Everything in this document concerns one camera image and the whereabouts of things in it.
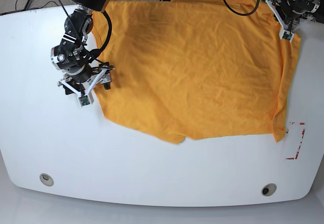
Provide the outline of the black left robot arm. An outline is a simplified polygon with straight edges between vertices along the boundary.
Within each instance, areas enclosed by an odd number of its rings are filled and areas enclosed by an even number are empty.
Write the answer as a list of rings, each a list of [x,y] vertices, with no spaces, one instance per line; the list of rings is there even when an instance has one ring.
[[[323,0],[264,0],[281,25],[280,39],[292,41],[308,21],[323,23]]]

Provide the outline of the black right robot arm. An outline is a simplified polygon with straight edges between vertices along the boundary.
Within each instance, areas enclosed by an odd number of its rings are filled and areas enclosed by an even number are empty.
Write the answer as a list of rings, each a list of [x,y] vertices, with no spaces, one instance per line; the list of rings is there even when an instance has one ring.
[[[72,14],[67,15],[61,42],[51,49],[51,62],[57,70],[64,73],[58,86],[64,88],[66,95],[75,94],[80,105],[86,106],[93,103],[92,90],[97,84],[103,85],[105,90],[110,89],[110,72],[114,66],[98,59],[112,34],[112,21],[105,10],[110,0],[72,1],[78,6]],[[93,12],[104,16],[108,30],[103,45],[89,51],[86,45],[93,29]],[[93,61],[99,61],[99,65],[92,67]]]

